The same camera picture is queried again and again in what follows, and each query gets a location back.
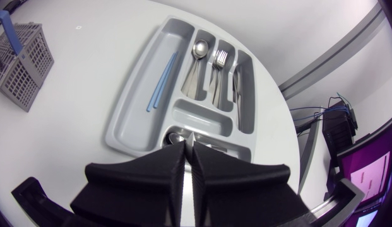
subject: white wall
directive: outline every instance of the white wall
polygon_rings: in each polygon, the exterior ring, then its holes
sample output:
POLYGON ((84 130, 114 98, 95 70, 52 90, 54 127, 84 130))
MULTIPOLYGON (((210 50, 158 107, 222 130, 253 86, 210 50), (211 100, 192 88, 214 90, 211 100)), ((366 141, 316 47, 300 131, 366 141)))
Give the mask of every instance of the white wall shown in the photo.
POLYGON ((355 136, 357 140, 374 132, 392 117, 392 77, 373 94, 353 107, 359 123, 355 136))
MULTIPOLYGON (((385 123, 392 116, 392 30, 387 19, 363 49, 325 78, 287 100, 287 104, 289 108, 327 107, 329 97, 336 96, 337 91, 354 108, 359 125, 356 138, 372 132, 383 124, 378 121, 385 123)), ((297 119, 314 111, 297 110, 292 115, 297 119)))
POLYGON ((153 0, 200 16, 241 41, 277 85, 344 37, 377 0, 153 0))

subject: round table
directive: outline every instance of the round table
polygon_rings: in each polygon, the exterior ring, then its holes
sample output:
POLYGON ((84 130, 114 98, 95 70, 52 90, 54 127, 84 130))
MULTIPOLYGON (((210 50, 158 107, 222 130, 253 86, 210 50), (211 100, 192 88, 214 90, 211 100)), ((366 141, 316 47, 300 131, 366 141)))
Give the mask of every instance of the round table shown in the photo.
MULTIPOLYGON (((29 0, 13 23, 43 24, 55 63, 29 113, 0 93, 0 210, 14 226, 33 226, 11 191, 37 178, 60 206, 87 183, 89 163, 121 163, 132 157, 105 144, 104 137, 122 87, 155 30, 174 15, 242 47, 257 77, 258 142, 253 163, 286 164, 289 186, 299 185, 299 149, 291 114, 264 66, 233 36, 179 9, 135 0, 29 0)), ((194 225, 191 175, 184 177, 182 221, 194 225)))

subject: gray cutlery basket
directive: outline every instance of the gray cutlery basket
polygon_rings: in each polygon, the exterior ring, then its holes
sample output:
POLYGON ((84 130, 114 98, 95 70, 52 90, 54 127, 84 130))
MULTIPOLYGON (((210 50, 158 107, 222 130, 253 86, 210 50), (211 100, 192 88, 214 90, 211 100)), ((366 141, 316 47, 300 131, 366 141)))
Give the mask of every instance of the gray cutlery basket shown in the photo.
POLYGON ((0 91, 28 112, 54 63, 42 25, 14 24, 0 11, 0 91))

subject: monitor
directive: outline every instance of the monitor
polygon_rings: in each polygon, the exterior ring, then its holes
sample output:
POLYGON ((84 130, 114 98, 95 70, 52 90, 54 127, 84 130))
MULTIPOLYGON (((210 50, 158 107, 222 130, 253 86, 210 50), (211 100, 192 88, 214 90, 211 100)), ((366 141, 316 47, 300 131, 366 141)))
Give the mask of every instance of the monitor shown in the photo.
POLYGON ((376 204, 368 209, 360 212, 355 212, 343 225, 344 227, 368 227, 371 221, 375 218, 378 212, 379 206, 381 204, 376 204))
POLYGON ((359 207, 384 196, 392 170, 392 119, 337 155, 340 172, 364 192, 359 207))

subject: cutlery tray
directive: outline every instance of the cutlery tray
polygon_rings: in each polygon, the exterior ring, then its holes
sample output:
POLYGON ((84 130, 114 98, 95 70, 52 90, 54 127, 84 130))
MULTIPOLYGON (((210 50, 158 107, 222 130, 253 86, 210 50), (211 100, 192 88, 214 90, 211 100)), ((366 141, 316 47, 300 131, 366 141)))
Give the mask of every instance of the cutlery tray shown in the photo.
POLYGON ((167 146, 166 135, 175 132, 187 138, 223 147, 231 156, 251 162, 256 145, 256 91, 252 58, 246 51, 212 32, 169 16, 154 34, 129 76, 110 120, 106 143, 119 151, 139 157, 167 146), (199 60, 196 98, 181 91, 194 63, 195 41, 207 41, 207 55, 199 60), (228 53, 221 71, 220 105, 216 108, 208 92, 213 60, 218 50, 228 53), (159 105, 146 111, 170 57, 177 52, 159 105), (239 75, 242 94, 241 127, 233 101, 233 75, 239 75))

